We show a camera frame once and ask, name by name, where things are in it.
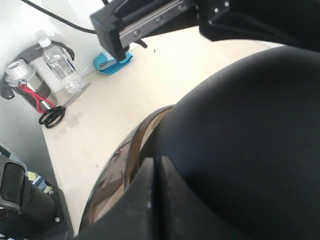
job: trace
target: black cable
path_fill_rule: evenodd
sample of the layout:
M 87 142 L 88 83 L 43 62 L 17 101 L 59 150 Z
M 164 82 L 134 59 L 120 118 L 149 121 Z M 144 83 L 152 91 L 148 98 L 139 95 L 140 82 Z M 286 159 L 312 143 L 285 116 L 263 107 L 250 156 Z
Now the black cable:
M 94 30 L 91 30 L 91 29 L 87 29 L 87 28 L 84 28 L 84 27 L 81 27 L 81 26 L 78 26 L 78 25 L 75 25 L 73 24 L 72 22 L 69 22 L 68 20 L 65 20 L 64 18 L 58 16 L 58 15 L 55 15 L 54 13 L 34 4 L 33 2 L 29 1 L 29 0 L 21 0 L 22 2 L 28 4 L 29 6 L 39 10 L 40 12 L 44 13 L 44 14 L 47 14 L 48 16 L 64 23 L 64 24 L 67 24 L 68 26 L 74 28 L 74 29 L 77 29 L 79 31 L 82 31 L 82 32 L 85 32 L 85 33 L 88 33 L 88 34 L 96 34 L 96 31 Z

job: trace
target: white wall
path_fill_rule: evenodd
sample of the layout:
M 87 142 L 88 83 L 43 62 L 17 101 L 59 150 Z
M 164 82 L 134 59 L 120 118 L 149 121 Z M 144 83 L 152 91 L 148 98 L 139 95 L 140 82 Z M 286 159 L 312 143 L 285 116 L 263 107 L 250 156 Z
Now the white wall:
M 93 29 L 90 14 L 103 7 L 101 0 L 31 1 L 88 29 Z M 80 32 L 64 25 L 20 0 L 0 0 L 0 77 L 16 55 L 37 43 L 38 39 L 45 35 L 64 42 L 75 51 L 75 67 L 82 76 L 94 70 L 92 60 L 103 52 L 94 34 Z M 41 59 L 35 65 L 46 71 L 46 65 Z M 62 85 L 58 80 L 50 72 L 47 74 L 48 84 L 53 91 L 60 90 Z M 0 97 L 0 142 L 12 149 L 27 164 L 45 163 L 47 167 L 43 174 L 48 175 L 50 171 L 52 174 L 52 169 L 49 166 L 49 154 L 42 130 L 38 124 L 39 116 L 39 113 L 19 95 L 12 100 Z

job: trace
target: scissor blade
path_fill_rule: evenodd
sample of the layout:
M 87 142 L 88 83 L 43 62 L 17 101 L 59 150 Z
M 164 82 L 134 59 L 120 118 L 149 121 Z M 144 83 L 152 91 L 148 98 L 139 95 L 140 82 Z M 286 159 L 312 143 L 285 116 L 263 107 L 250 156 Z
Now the scissor blade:
M 85 85 L 79 92 L 76 92 L 75 94 L 70 97 L 68 101 L 65 102 L 65 104 L 62 106 L 63 108 L 69 107 L 80 95 L 90 86 L 91 82 L 89 82 L 87 85 Z

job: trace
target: screw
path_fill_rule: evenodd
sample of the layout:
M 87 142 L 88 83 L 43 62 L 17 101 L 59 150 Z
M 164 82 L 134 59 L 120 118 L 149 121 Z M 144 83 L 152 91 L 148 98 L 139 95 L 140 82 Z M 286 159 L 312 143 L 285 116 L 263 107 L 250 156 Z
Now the screw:
M 161 23 L 162 20 L 163 20 L 162 16 L 158 16 L 158 17 L 156 18 L 156 22 L 157 22 L 158 24 Z
M 140 35 L 140 30 L 139 30 L 139 29 L 138 29 L 138 30 L 135 30 L 135 31 L 133 32 L 133 34 L 134 34 L 135 37 L 138 37 L 138 36 Z

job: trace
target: black scissor handle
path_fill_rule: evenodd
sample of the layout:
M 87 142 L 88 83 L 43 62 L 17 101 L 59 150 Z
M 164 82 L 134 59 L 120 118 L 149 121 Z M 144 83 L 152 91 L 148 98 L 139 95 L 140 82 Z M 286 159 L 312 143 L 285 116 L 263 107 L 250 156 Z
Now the black scissor handle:
M 48 111 L 46 111 L 40 118 L 39 124 L 45 125 L 47 129 L 51 129 L 59 124 L 64 118 L 66 113 L 66 108 L 61 106 L 56 106 Z

